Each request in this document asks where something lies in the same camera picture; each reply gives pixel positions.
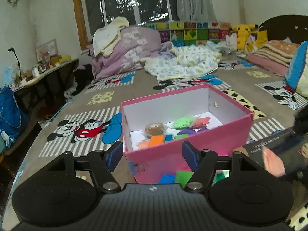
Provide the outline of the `cream clothes pile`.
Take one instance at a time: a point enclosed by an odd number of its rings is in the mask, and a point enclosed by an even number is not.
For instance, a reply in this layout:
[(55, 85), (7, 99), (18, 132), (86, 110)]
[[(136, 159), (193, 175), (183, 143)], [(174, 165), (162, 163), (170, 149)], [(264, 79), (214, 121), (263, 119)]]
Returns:
[(121, 40), (121, 30), (129, 26), (130, 24), (125, 17), (116, 17), (107, 26), (99, 28), (94, 33), (92, 40), (94, 56), (101, 54), (104, 57), (109, 57)]

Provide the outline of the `teal clay bag in box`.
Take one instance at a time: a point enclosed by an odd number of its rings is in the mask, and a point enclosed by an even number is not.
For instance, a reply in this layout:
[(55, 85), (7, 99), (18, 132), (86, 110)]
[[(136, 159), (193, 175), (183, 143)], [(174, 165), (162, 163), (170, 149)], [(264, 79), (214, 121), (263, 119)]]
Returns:
[(172, 141), (173, 140), (173, 135), (167, 134), (164, 137), (164, 142)]

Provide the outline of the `folded pink beige blankets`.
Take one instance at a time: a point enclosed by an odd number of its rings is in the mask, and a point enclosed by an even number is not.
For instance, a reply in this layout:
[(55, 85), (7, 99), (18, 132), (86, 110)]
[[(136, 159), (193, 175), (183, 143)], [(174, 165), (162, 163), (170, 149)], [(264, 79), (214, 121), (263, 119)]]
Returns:
[(283, 77), (289, 70), (291, 60), (299, 46), (297, 43), (287, 41), (268, 41), (253, 54), (248, 55), (247, 60), (251, 64)]

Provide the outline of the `dark wooden headboard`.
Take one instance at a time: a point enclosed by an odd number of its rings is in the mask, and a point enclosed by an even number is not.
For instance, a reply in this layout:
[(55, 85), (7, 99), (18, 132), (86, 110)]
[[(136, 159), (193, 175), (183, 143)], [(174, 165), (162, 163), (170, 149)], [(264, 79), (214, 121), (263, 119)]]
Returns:
[(301, 44), (308, 40), (308, 16), (282, 15), (268, 19), (259, 27), (259, 31), (267, 31), (268, 40), (284, 40)]

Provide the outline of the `blue backpack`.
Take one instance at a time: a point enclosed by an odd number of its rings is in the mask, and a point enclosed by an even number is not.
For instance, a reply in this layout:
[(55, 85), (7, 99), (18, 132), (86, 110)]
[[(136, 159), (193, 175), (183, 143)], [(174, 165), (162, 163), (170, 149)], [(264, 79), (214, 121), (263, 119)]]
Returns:
[(26, 129), (29, 116), (18, 106), (14, 93), (8, 86), (1, 88), (1, 139), (9, 149)]

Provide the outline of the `dark side desk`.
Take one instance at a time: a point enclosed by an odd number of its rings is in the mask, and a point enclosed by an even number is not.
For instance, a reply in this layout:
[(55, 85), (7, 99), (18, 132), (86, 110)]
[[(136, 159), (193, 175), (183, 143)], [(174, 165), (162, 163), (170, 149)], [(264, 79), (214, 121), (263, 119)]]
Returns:
[(79, 59), (73, 59), (55, 68), (49, 69), (37, 78), (14, 91), (20, 109), (27, 115), (41, 111), (52, 114), (65, 104), (64, 92), (73, 80), (73, 71)]

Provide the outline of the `purple clay bag in box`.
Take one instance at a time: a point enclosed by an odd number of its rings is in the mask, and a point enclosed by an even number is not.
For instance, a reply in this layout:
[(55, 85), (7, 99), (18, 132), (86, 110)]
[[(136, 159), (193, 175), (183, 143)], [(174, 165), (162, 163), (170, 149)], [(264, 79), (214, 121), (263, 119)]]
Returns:
[(203, 132), (203, 131), (208, 131), (208, 128), (207, 127), (200, 128), (200, 129), (184, 128), (180, 132), (178, 132), (177, 135), (181, 135), (181, 134), (193, 135), (193, 134), (196, 134), (198, 132)]

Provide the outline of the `bright green clay bag in box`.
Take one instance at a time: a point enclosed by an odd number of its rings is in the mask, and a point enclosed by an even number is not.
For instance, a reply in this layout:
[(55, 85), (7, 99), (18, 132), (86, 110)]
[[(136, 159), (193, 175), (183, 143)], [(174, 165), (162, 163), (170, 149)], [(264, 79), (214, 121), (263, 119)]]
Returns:
[(183, 138), (186, 138), (186, 137), (188, 137), (188, 136), (189, 136), (189, 134), (175, 135), (175, 136), (174, 136), (174, 139), (175, 139), (175, 140), (183, 139)]

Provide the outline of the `purple floral duvet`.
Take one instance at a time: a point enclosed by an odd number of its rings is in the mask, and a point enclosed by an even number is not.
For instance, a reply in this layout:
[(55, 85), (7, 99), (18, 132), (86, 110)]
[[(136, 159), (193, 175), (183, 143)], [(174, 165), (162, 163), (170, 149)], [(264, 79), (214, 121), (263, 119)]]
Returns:
[(146, 58), (160, 56), (162, 43), (159, 31), (129, 27), (122, 29), (120, 33), (121, 39), (108, 57), (101, 53), (95, 55), (93, 45), (87, 46), (92, 59), (94, 80), (142, 69)]

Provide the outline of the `neon green clay bag in box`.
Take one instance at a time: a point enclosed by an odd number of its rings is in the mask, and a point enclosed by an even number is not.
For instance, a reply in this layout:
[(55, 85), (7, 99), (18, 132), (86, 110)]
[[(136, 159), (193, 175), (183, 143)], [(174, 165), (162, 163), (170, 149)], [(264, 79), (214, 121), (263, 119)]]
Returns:
[(193, 126), (195, 123), (196, 118), (195, 117), (181, 117), (178, 118), (174, 123), (173, 123), (173, 128), (174, 129), (184, 129)]

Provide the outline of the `pink cardboard box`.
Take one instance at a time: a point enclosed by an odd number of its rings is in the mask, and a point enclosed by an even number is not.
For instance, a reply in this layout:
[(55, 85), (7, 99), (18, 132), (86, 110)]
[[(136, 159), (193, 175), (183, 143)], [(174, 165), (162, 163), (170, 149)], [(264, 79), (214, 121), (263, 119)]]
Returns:
[(229, 155), (246, 143), (254, 119), (250, 109), (209, 84), (125, 101), (121, 108), (124, 153), (141, 184), (187, 170), (184, 141)]

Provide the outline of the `orange clay bag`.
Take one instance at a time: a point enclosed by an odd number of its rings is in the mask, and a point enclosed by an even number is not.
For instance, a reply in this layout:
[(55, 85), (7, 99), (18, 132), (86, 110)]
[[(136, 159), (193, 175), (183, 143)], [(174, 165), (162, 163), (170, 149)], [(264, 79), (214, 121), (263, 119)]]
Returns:
[(164, 143), (164, 139), (165, 135), (152, 136), (147, 147), (159, 146)]

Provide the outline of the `coral clay bag in box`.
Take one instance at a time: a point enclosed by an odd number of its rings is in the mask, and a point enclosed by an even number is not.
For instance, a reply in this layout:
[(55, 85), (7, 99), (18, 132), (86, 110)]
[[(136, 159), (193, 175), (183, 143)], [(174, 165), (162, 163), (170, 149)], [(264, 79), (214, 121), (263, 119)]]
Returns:
[(197, 118), (192, 125), (192, 128), (204, 128), (210, 123), (210, 117)]

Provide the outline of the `cream and blue quilt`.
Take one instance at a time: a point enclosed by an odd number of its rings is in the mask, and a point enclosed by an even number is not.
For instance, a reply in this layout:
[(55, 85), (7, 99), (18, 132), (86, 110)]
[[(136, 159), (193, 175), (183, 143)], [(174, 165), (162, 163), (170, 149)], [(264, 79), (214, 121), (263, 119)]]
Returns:
[(307, 41), (301, 43), (285, 74), (285, 82), (301, 96), (307, 98)]

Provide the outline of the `alphabet foam mat headboard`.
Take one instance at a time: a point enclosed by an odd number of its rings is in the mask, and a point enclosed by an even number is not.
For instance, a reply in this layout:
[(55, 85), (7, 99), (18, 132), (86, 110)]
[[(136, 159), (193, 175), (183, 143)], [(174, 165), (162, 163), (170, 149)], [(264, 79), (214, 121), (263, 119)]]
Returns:
[(229, 34), (231, 25), (226, 22), (182, 22), (147, 23), (142, 25), (160, 32), (161, 42), (172, 42), (175, 47), (205, 45), (207, 41), (222, 42)]

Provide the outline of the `blue clay bag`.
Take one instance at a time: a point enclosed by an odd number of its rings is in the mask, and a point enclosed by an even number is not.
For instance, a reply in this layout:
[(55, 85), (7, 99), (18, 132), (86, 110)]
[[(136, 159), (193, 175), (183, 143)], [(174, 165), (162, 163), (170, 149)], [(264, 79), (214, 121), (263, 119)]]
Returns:
[(174, 184), (175, 175), (164, 174), (158, 181), (158, 184), (169, 185)]

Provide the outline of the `picture frame on desk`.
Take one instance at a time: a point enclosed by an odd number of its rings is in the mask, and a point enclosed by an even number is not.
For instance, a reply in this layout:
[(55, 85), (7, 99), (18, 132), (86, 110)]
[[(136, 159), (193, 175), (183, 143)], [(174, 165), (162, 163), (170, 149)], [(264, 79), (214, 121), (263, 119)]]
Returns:
[(58, 54), (56, 39), (50, 40), (45, 44), (36, 48), (37, 61), (46, 60), (47, 57), (56, 56)]

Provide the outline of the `yellow Pikachu plush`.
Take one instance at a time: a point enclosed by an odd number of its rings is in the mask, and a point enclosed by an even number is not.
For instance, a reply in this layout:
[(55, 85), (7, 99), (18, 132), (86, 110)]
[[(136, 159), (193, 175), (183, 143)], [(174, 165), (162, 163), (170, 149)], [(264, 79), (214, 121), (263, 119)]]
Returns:
[(268, 42), (267, 31), (258, 31), (257, 29), (258, 25), (256, 24), (239, 24), (230, 28), (232, 32), (236, 33), (238, 50), (250, 55)]

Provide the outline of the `box lid with woman photo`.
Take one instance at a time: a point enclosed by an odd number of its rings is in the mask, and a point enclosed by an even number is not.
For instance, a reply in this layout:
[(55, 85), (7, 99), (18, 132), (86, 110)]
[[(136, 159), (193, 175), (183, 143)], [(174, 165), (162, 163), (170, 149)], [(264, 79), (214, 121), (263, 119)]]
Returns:
[(296, 135), (292, 128), (243, 146), (247, 156), (276, 177), (307, 168), (307, 134)]

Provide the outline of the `pink clay bag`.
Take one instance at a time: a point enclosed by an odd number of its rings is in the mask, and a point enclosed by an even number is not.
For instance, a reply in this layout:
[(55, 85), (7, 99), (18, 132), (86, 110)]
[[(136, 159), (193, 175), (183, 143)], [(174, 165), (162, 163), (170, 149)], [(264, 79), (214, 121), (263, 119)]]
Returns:
[(280, 159), (280, 157), (273, 153), (271, 149), (264, 146), (262, 148), (262, 157), (266, 171), (275, 177), (285, 175), (285, 167), (283, 161)]

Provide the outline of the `white leaf pattern blanket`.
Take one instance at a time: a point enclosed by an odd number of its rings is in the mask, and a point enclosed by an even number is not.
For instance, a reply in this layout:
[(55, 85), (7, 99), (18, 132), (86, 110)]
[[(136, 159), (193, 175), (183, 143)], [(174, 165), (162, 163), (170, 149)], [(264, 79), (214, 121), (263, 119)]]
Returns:
[(214, 72), (222, 57), (208, 45), (174, 47), (170, 53), (174, 55), (171, 59), (146, 58), (144, 70), (157, 80), (201, 77)]

